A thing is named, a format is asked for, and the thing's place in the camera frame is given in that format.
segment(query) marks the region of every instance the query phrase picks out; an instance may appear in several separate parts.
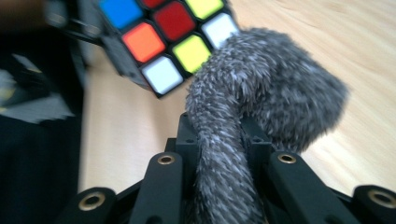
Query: yellow square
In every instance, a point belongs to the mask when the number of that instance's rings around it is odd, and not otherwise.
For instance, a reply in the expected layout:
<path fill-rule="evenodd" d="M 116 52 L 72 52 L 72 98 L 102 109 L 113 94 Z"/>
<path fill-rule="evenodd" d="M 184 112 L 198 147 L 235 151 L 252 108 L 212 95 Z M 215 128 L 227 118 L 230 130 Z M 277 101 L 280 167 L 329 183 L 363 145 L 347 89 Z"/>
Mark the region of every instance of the yellow square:
<path fill-rule="evenodd" d="M 210 56 L 210 51 L 204 43 L 204 40 L 197 35 L 189 36 L 173 47 L 172 51 L 184 70 L 190 73 L 195 73 L 200 69 L 202 63 L 206 62 Z"/>
<path fill-rule="evenodd" d="M 205 20 L 224 7 L 221 0 L 186 0 L 196 18 Z"/>

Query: wood grain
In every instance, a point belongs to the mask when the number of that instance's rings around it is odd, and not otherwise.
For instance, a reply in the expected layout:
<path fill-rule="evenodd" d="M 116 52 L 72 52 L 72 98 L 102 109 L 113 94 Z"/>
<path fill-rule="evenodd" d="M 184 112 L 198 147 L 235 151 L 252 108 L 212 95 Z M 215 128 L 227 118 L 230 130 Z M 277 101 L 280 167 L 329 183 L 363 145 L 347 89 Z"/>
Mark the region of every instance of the wood grain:
<path fill-rule="evenodd" d="M 303 155 L 330 187 L 396 191 L 396 2 L 392 0 L 232 0 L 242 27 L 289 34 L 351 90 L 339 126 Z M 101 50 L 85 107 L 80 189 L 120 192 L 140 180 L 149 159 L 175 137 L 184 85 L 159 101 L 119 77 Z"/>

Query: blue square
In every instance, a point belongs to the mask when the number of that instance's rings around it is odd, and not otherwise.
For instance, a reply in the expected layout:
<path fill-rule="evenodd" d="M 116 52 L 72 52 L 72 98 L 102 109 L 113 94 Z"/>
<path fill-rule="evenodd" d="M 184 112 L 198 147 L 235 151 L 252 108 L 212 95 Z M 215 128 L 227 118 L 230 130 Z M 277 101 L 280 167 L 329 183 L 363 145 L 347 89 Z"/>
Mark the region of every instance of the blue square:
<path fill-rule="evenodd" d="M 99 6 L 108 20 L 118 29 L 143 17 L 143 11 L 135 0 L 103 0 Z"/>

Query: white square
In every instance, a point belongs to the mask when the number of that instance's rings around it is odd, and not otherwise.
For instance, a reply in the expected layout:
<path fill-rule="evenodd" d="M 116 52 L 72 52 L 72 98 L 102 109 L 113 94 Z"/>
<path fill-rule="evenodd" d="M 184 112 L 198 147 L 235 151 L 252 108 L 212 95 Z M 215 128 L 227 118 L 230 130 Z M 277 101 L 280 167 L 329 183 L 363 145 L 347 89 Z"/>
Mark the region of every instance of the white square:
<path fill-rule="evenodd" d="M 218 16 L 202 25 L 202 31 L 215 49 L 219 49 L 224 41 L 232 34 L 239 32 L 238 27 L 233 22 L 233 18 L 220 13 Z"/>
<path fill-rule="evenodd" d="M 161 57 L 142 69 L 143 76 L 151 88 L 159 94 L 166 94 L 183 82 L 183 77 L 177 71 L 169 58 Z"/>

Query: furry object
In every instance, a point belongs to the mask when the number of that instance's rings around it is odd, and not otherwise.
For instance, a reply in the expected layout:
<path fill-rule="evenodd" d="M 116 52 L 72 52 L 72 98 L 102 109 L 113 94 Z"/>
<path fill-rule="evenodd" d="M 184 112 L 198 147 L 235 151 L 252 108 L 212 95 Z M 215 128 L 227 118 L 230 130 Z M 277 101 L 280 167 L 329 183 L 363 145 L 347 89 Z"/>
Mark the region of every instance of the furry object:
<path fill-rule="evenodd" d="M 251 116 L 275 150 L 303 152 L 340 119 L 346 86 L 286 35 L 249 29 L 216 50 L 191 83 L 186 110 L 202 150 L 195 223 L 263 223 L 240 119 Z"/>

